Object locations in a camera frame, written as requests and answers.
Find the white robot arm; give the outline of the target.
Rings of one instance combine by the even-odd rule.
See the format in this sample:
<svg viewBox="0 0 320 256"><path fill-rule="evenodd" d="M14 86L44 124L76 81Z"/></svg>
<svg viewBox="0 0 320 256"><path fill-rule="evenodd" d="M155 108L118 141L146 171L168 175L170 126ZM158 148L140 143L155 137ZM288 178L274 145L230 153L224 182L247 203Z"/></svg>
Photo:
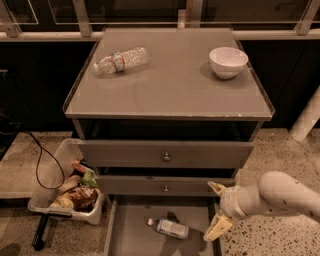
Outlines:
<svg viewBox="0 0 320 256"><path fill-rule="evenodd" d="M256 215L304 215L320 222L320 194L283 172L264 173L248 186L225 187L213 181L208 186L220 197L220 202L203 236L207 242L215 241L234 223Z"/></svg>

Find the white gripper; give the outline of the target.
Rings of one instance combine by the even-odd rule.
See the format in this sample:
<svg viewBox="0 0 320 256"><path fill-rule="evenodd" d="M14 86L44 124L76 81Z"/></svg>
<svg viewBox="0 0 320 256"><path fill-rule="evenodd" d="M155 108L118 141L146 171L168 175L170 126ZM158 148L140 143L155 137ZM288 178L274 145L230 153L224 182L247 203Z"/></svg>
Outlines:
<svg viewBox="0 0 320 256"><path fill-rule="evenodd" d="M206 230L203 239L207 242L215 241L221 235L226 233L232 226L232 221L247 219L240 205L239 195L243 191L240 186L225 187L222 184L209 181L208 186L220 197L220 210L224 214L217 213Z"/></svg>

